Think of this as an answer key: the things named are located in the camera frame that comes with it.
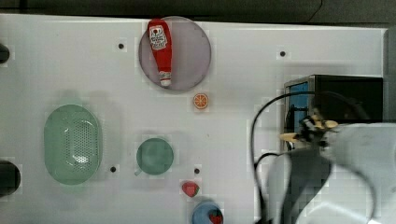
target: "red ketchup bottle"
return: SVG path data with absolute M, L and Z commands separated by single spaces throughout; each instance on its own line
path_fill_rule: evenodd
M 161 85 L 167 87 L 171 84 L 172 39 L 166 22 L 160 19 L 150 21 L 148 38 L 152 54 L 157 62 Z

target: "white table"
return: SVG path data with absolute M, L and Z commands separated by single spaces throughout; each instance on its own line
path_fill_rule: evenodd
M 248 129 L 259 106 L 298 77 L 383 75 L 384 29 L 198 22 L 212 44 L 209 74 L 191 91 L 165 91 L 139 66 L 147 22 L 0 15 L 0 42 L 12 51 L 0 67 L 0 157 L 22 171 L 21 188 L 1 199 L 1 223 L 189 223 L 206 198 L 225 223 L 252 223 L 259 214 Z M 206 111 L 192 106 L 197 92 L 210 97 Z M 43 128 L 58 106 L 79 101 L 102 124 L 104 157 L 88 182 L 67 187 L 46 170 Z M 279 148 L 281 109 L 263 114 L 258 155 Z M 134 176 L 137 147 L 157 135 L 176 152 L 172 170 Z M 193 200 L 180 191 L 186 179 L 202 187 Z

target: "white bottle cap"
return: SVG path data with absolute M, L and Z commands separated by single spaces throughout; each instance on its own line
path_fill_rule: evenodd
M 161 85 L 162 86 L 170 86 L 171 85 L 171 80 L 170 79 L 166 79 L 166 80 L 161 80 Z

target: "pink plate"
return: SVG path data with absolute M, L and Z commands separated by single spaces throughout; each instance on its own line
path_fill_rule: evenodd
M 166 89 L 189 90 L 206 76 L 211 57 L 209 39 L 194 21 L 182 17 L 165 17 L 163 20 L 172 36 L 172 84 Z M 161 86 L 148 32 L 140 40 L 139 62 L 146 76 Z

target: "blue cup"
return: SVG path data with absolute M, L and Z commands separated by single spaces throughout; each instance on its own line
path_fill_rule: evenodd
M 212 202 L 201 202 L 192 211 L 192 224 L 212 224 L 209 214 L 218 212 L 221 214 L 219 206 Z

